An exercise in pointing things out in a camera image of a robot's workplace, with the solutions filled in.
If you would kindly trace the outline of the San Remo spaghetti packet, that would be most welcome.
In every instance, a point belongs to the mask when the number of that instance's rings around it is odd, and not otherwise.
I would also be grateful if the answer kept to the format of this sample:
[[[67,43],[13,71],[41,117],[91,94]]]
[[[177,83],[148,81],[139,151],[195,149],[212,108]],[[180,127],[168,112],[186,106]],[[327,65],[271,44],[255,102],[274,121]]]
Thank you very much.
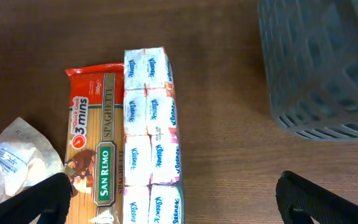
[[[72,195],[67,223],[122,223],[124,66],[69,68],[65,172]]]

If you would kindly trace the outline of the Kleenex tissue multipack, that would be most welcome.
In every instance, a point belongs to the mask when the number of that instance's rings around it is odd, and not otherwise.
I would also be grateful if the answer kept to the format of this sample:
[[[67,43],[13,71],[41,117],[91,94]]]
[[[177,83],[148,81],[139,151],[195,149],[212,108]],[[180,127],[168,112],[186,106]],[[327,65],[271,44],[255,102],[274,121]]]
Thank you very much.
[[[123,222],[184,224],[175,87],[163,47],[124,52]]]

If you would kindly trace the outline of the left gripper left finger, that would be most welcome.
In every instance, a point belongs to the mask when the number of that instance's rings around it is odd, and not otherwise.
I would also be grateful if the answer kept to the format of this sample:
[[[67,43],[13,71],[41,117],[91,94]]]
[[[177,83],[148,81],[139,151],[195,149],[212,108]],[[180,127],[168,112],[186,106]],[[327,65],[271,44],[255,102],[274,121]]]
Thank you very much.
[[[72,193],[68,176],[57,173],[0,203],[0,224],[30,223],[35,218],[38,223],[64,224]]]

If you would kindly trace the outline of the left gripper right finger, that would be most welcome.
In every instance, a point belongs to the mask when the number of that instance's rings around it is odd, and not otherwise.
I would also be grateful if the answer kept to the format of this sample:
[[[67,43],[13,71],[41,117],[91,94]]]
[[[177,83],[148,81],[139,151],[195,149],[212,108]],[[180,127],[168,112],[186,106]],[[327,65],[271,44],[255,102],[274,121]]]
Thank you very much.
[[[275,191],[284,223],[358,223],[358,205],[289,170]]]

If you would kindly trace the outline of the grey plastic basket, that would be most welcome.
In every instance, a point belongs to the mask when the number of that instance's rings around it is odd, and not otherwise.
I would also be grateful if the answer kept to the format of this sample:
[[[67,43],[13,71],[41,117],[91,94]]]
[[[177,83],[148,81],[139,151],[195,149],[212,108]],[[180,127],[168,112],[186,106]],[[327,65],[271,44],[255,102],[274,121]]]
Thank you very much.
[[[358,0],[261,0],[271,114],[312,141],[358,141]]]

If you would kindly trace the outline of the beige powder pouch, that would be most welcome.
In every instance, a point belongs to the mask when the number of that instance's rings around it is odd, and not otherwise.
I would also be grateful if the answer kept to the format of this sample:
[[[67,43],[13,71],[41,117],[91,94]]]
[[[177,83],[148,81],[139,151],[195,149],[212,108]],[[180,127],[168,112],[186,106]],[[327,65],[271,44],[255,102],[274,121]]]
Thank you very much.
[[[24,119],[0,134],[0,203],[63,170],[49,140]]]

